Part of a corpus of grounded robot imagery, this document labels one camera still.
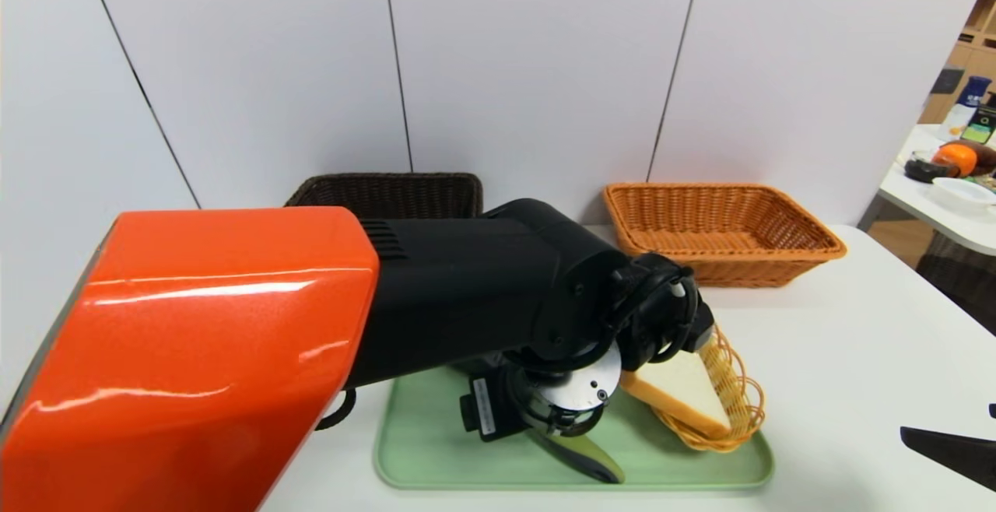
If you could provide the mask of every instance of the bread slice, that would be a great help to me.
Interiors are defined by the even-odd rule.
[[[623,371],[619,385],[627,394],[709,438],[730,434],[730,419],[697,353],[679,350],[668,362],[647,363],[634,373]]]

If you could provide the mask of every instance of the white bowl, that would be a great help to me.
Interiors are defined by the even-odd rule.
[[[928,195],[937,204],[965,215],[986,213],[996,204],[996,194],[992,191],[977,183],[950,177],[934,179]]]

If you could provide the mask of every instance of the orange fruit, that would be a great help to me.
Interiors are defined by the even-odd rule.
[[[975,150],[964,144],[945,144],[937,150],[931,162],[935,164],[951,164],[958,168],[958,175],[953,177],[965,177],[972,174],[975,164],[979,161]]]

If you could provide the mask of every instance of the small woven basket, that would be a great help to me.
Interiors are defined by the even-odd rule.
[[[605,189],[619,248],[658,252],[705,286],[782,286],[846,247],[777,189],[716,183],[618,183]]]
[[[470,173],[338,173],[303,182],[287,204],[346,207],[370,219],[473,218],[481,181]]]
[[[723,403],[723,409],[726,409],[726,416],[729,416],[732,428],[728,437],[705,437],[675,417],[657,409],[654,409],[654,414],[689,447],[698,451],[735,451],[757,433],[761,423],[764,423],[764,391],[757,381],[747,377],[743,360],[740,360],[740,355],[737,355],[726,335],[719,330],[719,325],[716,325],[712,338],[698,353],[708,370],[712,388],[719,395],[719,401]],[[756,402],[751,401],[751,391],[747,388],[753,391]]]

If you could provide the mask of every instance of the white wall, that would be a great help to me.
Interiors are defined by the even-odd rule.
[[[856,223],[975,0],[694,0],[654,181],[750,181]]]
[[[192,208],[99,0],[3,0],[0,409],[117,214]]]
[[[689,0],[391,0],[412,163],[607,221],[647,179]]]
[[[106,0],[204,208],[409,171],[388,0]]]

